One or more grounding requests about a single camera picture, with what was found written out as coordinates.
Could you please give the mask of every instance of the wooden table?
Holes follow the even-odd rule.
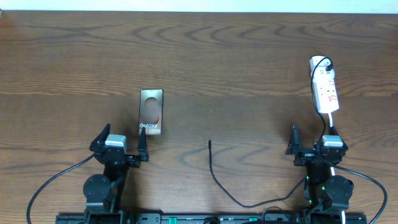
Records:
[[[6,11],[0,20],[0,223],[25,223],[34,192],[88,157],[111,123],[137,153],[139,94],[164,89],[164,135],[147,140],[150,162],[131,169],[123,205],[164,213],[256,213],[244,204],[284,197],[305,169],[285,156],[293,124],[311,146],[322,123],[312,107],[308,60],[333,59],[349,146],[342,166],[380,181],[389,203],[378,223],[398,219],[398,16]],[[52,182],[34,223],[85,209],[82,187],[103,166],[91,160]],[[368,220],[382,192],[351,179],[349,212]],[[303,192],[279,203],[308,205]]]

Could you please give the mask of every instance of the white power strip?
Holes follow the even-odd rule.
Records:
[[[314,56],[311,58],[311,75],[313,73],[313,69],[323,58],[324,56]],[[326,70],[326,67],[331,63],[332,62],[329,59],[324,59],[318,65],[315,73],[313,73],[314,78],[312,84],[319,113],[330,114],[339,108],[334,80],[335,71],[333,69],[330,71]]]

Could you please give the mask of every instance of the wood grain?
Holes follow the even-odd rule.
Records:
[[[285,196],[303,168],[285,156],[296,124],[307,145],[321,122],[312,108],[308,60],[328,55],[349,146],[342,165],[386,187],[378,223],[398,218],[398,17],[351,14],[229,14],[7,11],[0,19],[0,223],[25,223],[26,206],[51,176],[90,155],[106,123],[137,144],[139,93],[163,88],[164,135],[148,139],[150,162],[129,172],[123,205],[165,213],[256,213],[235,205]],[[89,161],[51,183],[34,223],[82,212]],[[355,184],[349,212],[369,220],[381,191]],[[275,203],[307,206],[301,191]]]

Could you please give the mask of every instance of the green component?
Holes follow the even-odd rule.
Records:
[[[177,218],[169,218],[169,224],[177,224]]]

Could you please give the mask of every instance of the brown wooden surface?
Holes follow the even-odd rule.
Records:
[[[5,12],[0,19],[0,223],[25,223],[26,206],[51,176],[90,155],[106,123],[136,153],[139,94],[163,88],[164,135],[149,138],[150,162],[129,172],[123,205],[165,213],[246,210],[285,196],[305,169],[285,156],[290,129],[309,146],[322,124],[312,108],[311,56],[335,64],[336,127],[349,146],[341,165],[380,181],[389,203],[378,223],[398,220],[398,16]],[[34,223],[82,212],[82,187],[103,166],[89,161],[52,182]],[[372,219],[373,183],[355,184],[349,212]],[[273,203],[307,205],[302,190]]]

